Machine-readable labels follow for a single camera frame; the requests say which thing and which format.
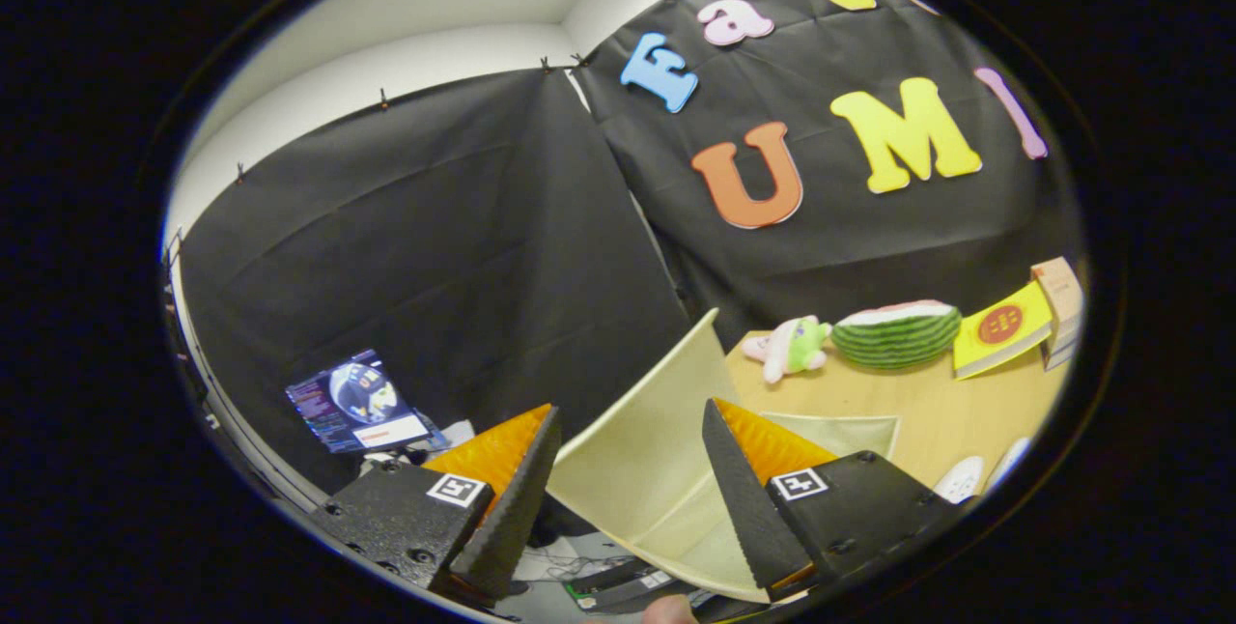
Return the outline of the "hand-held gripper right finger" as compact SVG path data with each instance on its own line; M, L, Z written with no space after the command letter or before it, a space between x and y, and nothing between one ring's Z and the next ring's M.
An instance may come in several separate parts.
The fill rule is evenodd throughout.
M747 567L772 602L852 589L962 519L962 505L883 453L831 453L719 398L706 403L702 439Z

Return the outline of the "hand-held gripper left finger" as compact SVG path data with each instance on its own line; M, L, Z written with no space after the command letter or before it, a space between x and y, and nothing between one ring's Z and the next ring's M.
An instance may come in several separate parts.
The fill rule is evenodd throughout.
M508 597L561 446L543 404L421 466L368 470L310 514L377 566L465 605Z

